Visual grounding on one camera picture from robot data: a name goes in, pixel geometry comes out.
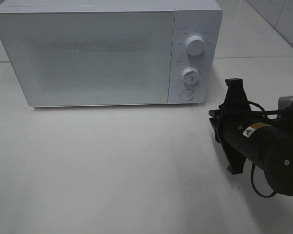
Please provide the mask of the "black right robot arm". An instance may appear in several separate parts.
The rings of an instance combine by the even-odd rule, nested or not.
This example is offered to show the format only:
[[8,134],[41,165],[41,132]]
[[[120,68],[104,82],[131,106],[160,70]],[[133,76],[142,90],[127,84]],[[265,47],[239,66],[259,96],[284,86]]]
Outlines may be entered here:
[[224,102],[209,111],[215,140],[228,161],[227,170],[241,174],[245,161],[251,173],[260,168],[276,194],[293,196],[293,96],[280,97],[278,109],[266,111],[247,99],[240,78],[226,79]]

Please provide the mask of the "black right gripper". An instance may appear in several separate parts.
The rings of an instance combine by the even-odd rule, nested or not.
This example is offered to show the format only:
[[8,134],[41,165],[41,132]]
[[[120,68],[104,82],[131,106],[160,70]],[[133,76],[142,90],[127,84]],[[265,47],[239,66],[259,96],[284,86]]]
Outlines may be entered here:
[[220,109],[209,111],[209,120],[226,155],[227,170],[237,175],[243,173],[246,161],[239,151],[278,151],[278,129],[263,112],[251,111],[241,78],[225,83],[224,102]]

